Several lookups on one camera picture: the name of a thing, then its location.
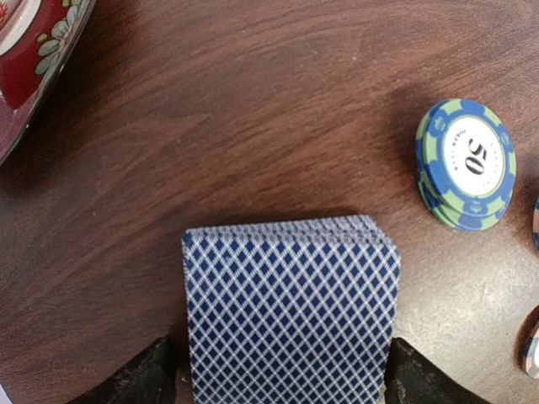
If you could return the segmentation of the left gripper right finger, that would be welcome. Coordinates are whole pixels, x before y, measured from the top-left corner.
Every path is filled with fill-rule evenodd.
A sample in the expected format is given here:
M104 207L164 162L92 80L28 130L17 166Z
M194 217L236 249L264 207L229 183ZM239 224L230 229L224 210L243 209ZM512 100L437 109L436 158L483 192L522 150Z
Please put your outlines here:
M385 403L489 404L455 382L403 338L392 340L385 387Z

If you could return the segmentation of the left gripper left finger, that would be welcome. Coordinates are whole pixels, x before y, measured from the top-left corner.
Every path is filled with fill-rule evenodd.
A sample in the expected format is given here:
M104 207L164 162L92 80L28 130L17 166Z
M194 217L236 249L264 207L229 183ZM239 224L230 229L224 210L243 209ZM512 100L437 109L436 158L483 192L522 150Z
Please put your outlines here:
M178 366L172 339L158 338L109 378L68 403L175 403Z

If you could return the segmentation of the blue card deck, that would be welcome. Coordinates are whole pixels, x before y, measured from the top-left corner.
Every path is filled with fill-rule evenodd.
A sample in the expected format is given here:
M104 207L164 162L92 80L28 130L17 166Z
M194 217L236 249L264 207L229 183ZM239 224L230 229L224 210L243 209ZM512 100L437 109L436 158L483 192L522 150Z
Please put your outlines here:
M376 403L401 254L368 215L189 229L197 403Z

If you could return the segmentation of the blue white chip stack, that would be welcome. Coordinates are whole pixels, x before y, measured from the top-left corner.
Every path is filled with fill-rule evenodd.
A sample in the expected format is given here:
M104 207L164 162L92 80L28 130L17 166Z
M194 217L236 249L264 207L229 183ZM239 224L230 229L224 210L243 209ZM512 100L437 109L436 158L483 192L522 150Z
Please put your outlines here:
M536 198L534 212L532 216L532 239L535 249L539 253L539 197Z

